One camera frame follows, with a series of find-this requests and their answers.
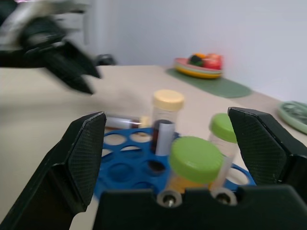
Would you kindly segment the yellow-capped tube with red liquid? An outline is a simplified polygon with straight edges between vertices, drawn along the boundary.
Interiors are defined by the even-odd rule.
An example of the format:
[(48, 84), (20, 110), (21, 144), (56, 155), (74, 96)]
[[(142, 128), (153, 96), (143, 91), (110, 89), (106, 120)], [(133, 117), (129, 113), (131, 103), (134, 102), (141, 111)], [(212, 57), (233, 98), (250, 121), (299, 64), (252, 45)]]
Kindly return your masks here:
[(106, 120), (106, 128), (109, 129), (132, 129), (147, 128), (151, 126), (149, 117), (129, 117), (119, 115), (108, 115)]

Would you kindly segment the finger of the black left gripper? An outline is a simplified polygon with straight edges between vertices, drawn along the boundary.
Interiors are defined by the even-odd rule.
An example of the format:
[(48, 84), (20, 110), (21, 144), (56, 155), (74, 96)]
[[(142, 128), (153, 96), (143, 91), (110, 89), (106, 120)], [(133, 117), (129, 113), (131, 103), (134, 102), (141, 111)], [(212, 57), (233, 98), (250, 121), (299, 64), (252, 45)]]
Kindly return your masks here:
[(82, 50), (79, 50), (71, 41), (64, 41), (62, 45), (57, 47), (57, 50), (81, 75), (90, 75), (95, 78), (101, 78), (93, 60)]
[(60, 79), (67, 87), (78, 92), (93, 94), (94, 91), (81, 76), (81, 71), (63, 55), (48, 51), (42, 56), (46, 69)]

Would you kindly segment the dark green oval placemat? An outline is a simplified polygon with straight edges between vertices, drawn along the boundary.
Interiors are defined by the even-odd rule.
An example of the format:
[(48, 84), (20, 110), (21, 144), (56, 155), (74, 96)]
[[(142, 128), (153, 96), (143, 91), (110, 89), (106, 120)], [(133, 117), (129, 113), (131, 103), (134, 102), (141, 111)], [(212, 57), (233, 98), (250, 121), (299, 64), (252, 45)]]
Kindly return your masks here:
[(242, 84), (234, 81), (218, 78), (218, 79), (200, 79), (182, 74), (175, 69), (167, 69), (165, 71), (170, 76), (194, 86), (204, 92), (212, 95), (234, 99), (251, 95), (252, 90)]

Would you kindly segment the black and orange toy food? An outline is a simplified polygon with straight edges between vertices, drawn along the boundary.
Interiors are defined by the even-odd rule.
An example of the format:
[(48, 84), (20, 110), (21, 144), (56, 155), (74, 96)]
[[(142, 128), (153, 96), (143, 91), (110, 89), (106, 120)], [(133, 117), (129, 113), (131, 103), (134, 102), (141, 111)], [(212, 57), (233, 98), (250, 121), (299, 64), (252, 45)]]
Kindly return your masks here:
[(206, 58), (205, 54), (195, 53), (189, 57), (188, 64), (198, 67), (203, 67), (205, 58)]

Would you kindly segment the light green plate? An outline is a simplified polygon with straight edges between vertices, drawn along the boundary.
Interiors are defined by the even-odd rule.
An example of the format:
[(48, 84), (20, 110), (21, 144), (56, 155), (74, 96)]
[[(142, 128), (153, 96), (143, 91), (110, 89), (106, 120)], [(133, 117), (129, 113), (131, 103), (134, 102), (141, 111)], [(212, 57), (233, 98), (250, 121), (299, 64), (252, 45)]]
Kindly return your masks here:
[(209, 74), (221, 74), (223, 72), (222, 70), (217, 70), (217, 69), (208, 69), (208, 68), (201, 68), (201, 67), (192, 68), (190, 66), (184, 66), (184, 65), (179, 65), (179, 64), (175, 64), (174, 67), (176, 69), (184, 69), (184, 70), (201, 72), (201, 73), (209, 73)]

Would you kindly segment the cream-capped tube with dark liquid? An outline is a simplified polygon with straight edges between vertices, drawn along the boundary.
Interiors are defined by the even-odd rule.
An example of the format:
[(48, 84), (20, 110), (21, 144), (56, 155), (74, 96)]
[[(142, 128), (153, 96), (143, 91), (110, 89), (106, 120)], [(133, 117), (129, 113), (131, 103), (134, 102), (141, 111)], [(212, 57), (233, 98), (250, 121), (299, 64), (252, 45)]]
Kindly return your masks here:
[(170, 154), (175, 138), (179, 111), (183, 108), (183, 94), (173, 90), (158, 90), (153, 94), (153, 135), (151, 151), (157, 156)]

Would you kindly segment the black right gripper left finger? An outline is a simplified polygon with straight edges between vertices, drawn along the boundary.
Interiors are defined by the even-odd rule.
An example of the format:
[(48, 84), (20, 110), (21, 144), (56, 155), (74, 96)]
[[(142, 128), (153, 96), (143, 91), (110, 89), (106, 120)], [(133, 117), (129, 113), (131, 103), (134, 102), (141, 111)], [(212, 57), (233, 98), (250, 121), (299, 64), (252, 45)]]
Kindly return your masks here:
[(45, 155), (0, 230), (69, 230), (87, 210), (98, 177), (106, 114), (82, 116)]

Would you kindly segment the green-capped clear test tube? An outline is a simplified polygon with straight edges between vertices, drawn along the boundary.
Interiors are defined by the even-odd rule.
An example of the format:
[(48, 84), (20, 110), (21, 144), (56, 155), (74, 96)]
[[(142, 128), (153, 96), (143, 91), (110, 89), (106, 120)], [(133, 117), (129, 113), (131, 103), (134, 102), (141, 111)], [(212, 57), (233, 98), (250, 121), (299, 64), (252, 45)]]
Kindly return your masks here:
[(208, 140), (215, 145), (223, 155), (223, 164), (211, 188), (223, 187), (232, 163), (239, 152), (237, 139), (228, 114), (215, 114), (210, 121), (211, 131)]

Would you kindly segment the red toy fruit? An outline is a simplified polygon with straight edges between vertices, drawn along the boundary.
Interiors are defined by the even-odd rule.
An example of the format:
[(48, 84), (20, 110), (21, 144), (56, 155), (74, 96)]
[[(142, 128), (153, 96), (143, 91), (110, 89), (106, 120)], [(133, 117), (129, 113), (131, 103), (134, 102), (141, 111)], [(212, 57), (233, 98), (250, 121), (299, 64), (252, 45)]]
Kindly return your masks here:
[(203, 66), (208, 69), (222, 69), (222, 56), (218, 54), (207, 54), (203, 60)]

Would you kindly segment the pink plate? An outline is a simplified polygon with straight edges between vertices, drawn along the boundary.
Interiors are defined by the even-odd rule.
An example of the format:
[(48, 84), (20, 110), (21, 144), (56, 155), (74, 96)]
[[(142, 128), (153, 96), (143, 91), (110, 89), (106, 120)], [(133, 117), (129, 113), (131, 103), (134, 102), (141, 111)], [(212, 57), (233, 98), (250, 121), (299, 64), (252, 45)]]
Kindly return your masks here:
[(210, 68), (205, 68), (205, 67), (199, 67), (199, 66), (195, 66), (192, 64), (188, 63), (188, 58), (182, 58), (182, 57), (178, 57), (174, 59), (174, 64), (175, 65), (181, 65), (184, 66), (186, 68), (190, 68), (190, 69), (198, 69), (198, 70), (205, 70), (205, 71), (222, 71), (222, 69), (210, 69)]

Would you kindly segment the blue test tube rack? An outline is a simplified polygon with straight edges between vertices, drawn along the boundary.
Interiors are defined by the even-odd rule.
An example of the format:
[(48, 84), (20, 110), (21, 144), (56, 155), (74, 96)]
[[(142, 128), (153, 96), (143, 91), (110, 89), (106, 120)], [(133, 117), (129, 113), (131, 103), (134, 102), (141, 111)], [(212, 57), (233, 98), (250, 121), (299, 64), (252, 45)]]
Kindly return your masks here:
[(153, 189), (184, 193), (184, 188), (169, 187), (171, 170), (167, 156), (155, 156), (151, 150), (151, 128), (121, 129), (104, 136), (103, 154), (94, 195), (106, 190)]

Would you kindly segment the green-capped tube with yellow liquid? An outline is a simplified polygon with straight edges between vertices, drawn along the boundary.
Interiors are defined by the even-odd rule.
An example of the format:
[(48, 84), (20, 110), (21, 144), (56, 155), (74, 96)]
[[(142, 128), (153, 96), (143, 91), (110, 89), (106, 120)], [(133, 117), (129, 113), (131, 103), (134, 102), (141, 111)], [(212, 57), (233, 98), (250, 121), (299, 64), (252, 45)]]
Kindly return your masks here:
[(209, 188), (216, 180), (224, 157), (211, 142), (192, 136), (177, 138), (168, 158), (167, 189), (184, 193), (187, 188)]

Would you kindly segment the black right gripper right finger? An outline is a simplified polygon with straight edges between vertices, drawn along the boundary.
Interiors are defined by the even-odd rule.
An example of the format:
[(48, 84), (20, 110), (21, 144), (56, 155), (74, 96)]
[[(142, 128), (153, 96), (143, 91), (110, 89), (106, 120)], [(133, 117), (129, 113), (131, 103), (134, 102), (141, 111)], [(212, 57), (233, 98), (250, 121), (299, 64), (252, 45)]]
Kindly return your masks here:
[(307, 186), (307, 146), (265, 112), (228, 109), (242, 159), (257, 185)]

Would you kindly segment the yellow plate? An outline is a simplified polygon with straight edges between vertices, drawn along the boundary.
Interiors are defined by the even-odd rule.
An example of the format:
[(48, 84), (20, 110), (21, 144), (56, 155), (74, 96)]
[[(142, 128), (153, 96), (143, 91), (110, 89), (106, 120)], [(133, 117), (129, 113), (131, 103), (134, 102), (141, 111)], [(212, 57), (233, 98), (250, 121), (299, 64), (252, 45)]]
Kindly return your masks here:
[(185, 74), (190, 77), (199, 78), (199, 79), (217, 79), (222, 76), (221, 74), (201, 73), (201, 72), (196, 72), (196, 71), (182, 69), (182, 68), (177, 68), (175, 70), (178, 71), (179, 73)]

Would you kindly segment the dark rounded background object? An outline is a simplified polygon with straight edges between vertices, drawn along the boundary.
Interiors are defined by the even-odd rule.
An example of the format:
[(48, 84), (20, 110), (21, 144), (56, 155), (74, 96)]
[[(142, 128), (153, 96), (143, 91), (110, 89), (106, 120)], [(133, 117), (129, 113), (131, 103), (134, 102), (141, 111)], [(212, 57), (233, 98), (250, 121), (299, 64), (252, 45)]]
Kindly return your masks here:
[(96, 66), (114, 66), (117, 64), (115, 58), (111, 54), (98, 55), (94, 63)]

